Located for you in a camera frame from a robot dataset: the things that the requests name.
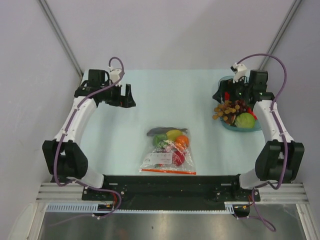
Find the green bell pepper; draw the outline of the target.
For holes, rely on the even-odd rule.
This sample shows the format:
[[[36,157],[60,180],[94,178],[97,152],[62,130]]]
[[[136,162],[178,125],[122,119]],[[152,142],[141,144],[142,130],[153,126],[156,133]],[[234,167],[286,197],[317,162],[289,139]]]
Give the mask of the green bell pepper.
[[[156,134],[153,137],[152,144],[154,146],[157,146],[160,142],[166,141],[167,139],[168,139],[168,137],[167,137],[167,135],[165,133]]]

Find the yellow starfruit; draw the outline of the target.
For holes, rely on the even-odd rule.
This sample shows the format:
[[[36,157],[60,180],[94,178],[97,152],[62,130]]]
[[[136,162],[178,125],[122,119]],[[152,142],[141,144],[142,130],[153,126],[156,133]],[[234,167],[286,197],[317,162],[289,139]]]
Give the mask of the yellow starfruit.
[[[179,129],[172,129],[166,133],[167,139],[171,141],[175,141],[177,137],[182,136],[183,132]]]

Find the orange pumpkin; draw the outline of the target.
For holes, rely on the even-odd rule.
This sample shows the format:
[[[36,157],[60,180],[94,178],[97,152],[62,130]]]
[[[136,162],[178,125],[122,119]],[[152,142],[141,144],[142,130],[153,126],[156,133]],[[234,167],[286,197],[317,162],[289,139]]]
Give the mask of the orange pumpkin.
[[[186,135],[180,135],[175,139],[175,143],[183,147],[188,147],[190,144],[190,140]]]

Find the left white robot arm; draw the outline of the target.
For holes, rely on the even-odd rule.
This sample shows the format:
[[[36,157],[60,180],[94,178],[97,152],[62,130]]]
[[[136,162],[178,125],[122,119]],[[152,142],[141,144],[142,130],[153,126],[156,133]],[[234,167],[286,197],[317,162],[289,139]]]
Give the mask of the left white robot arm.
[[[59,186],[59,179],[66,183],[77,181],[93,187],[93,194],[100,200],[110,196],[111,188],[104,184],[104,175],[93,170],[80,148],[85,128],[100,103],[113,107],[132,108],[136,103],[131,85],[125,85],[122,95],[120,84],[125,72],[122,68],[109,67],[108,70],[90,69],[87,79],[75,90],[71,111],[60,131],[52,140],[45,140],[42,151],[49,173]]]

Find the clear zip bag orange zipper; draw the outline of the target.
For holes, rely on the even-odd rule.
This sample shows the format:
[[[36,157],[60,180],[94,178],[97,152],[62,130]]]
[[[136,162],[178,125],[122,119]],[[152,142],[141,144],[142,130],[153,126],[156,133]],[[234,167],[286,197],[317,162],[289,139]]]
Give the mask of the clear zip bag orange zipper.
[[[153,145],[153,137],[147,137],[147,147],[143,155],[140,172],[173,174],[173,175],[196,175],[196,166],[191,151],[191,137],[189,130],[183,132],[189,138],[189,146],[183,147],[172,140],[160,142],[157,146]],[[181,166],[175,166],[172,162],[173,152],[179,151],[185,155],[185,162]]]

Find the red tomato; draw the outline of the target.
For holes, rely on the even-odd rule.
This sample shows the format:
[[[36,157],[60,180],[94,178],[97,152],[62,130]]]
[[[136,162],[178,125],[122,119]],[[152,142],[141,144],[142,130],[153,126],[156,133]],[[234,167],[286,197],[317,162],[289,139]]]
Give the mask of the red tomato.
[[[185,155],[179,151],[174,151],[172,154],[172,164],[179,167],[185,162]]]

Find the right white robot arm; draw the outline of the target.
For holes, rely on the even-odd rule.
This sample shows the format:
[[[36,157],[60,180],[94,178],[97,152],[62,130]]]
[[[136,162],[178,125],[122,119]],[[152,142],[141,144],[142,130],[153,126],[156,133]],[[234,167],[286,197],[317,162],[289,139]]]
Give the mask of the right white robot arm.
[[[239,175],[239,183],[230,188],[231,196],[242,201],[249,190],[270,184],[279,189],[281,184],[295,180],[305,152],[301,142],[295,142],[286,130],[278,112],[276,98],[267,91],[268,72],[251,70],[249,76],[225,76],[218,82],[212,96],[218,102],[213,119],[234,132],[262,131],[265,145],[255,166]]]

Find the grey toy fish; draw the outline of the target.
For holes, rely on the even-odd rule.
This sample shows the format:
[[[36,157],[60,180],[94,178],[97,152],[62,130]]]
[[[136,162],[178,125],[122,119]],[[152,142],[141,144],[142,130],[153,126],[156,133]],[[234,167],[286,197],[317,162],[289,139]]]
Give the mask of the grey toy fish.
[[[183,133],[187,133],[188,132],[188,129],[187,128],[175,128],[175,127],[155,127],[155,128],[152,128],[150,129],[146,135],[148,137],[152,137],[154,135],[158,135],[158,134],[165,134],[167,133],[168,131],[171,131],[171,130],[179,130]]]

